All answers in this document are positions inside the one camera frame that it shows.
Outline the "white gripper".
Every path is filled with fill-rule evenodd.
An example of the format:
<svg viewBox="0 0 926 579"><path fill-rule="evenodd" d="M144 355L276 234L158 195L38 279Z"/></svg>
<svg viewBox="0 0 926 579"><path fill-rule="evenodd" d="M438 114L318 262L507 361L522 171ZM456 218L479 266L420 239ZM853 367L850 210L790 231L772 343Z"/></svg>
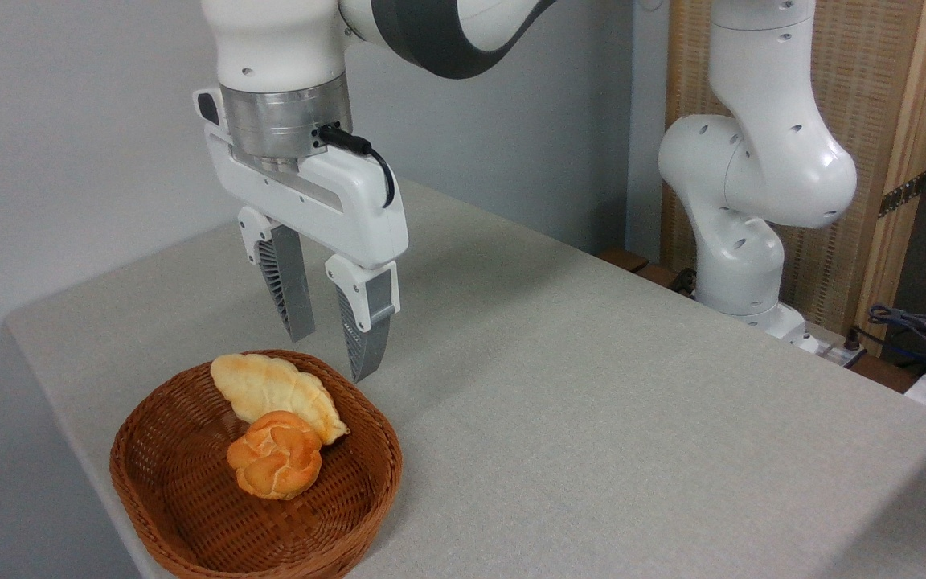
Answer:
<svg viewBox="0 0 926 579"><path fill-rule="evenodd" d="M386 203L385 171L372 158L334 147L264 169L261 158L234 146L219 89L201 89L195 99L222 187L249 206L238 215L243 245L289 337L315 331L300 233L337 253L325 269L337 286L350 374L355 383L370 376L401 309L394 260L408 248L402 198Z"/></svg>

